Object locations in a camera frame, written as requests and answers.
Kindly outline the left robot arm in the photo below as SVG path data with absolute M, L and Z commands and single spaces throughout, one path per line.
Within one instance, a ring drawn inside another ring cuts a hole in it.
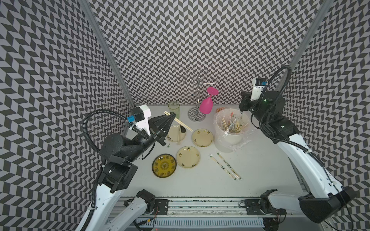
M 152 151 L 156 143 L 166 145 L 165 138 L 176 119 L 174 112 L 151 118 L 148 108 L 137 107 L 132 116 L 126 117 L 117 112 L 99 109 L 89 113 L 82 123 L 82 133 L 86 142 L 103 159 L 91 191 L 91 203 L 86 210 L 78 231 L 124 231 L 145 213 L 151 213 L 155 206 L 155 195 L 143 189 L 133 201 L 111 222 L 107 222 L 115 204 L 123 196 L 134 178 L 138 167 L 133 162 L 146 150 Z M 90 118 L 97 114 L 110 114 L 128 122 L 136 136 L 129 139 L 119 133 L 107 136 L 98 148 L 88 132 Z

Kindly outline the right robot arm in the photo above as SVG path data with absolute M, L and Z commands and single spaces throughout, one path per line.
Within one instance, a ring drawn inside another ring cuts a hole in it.
M 356 198 L 355 190 L 344 187 L 326 170 L 298 128 L 283 116 L 285 99 L 279 92 L 267 91 L 254 101 L 251 97 L 251 93 L 242 91 L 239 109 L 252 113 L 259 122 L 260 131 L 287 155 L 308 186 L 304 194 L 267 190 L 261 195 L 261 210 L 266 214 L 278 209 L 292 210 L 303 213 L 314 223 L 321 223 L 347 207 Z

